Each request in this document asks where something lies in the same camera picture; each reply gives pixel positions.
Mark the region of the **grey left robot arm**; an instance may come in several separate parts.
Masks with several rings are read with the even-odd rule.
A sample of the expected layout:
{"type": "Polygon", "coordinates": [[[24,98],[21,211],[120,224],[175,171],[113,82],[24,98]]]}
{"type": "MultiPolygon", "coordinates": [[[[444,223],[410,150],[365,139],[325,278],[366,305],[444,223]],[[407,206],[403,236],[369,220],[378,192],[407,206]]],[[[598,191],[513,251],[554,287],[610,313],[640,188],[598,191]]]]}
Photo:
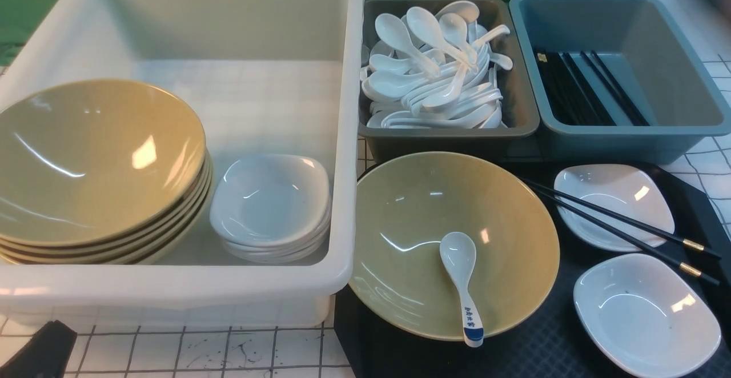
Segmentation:
{"type": "Polygon", "coordinates": [[[1,368],[2,377],[63,377],[78,334],[61,321],[45,323],[1,368]]]}

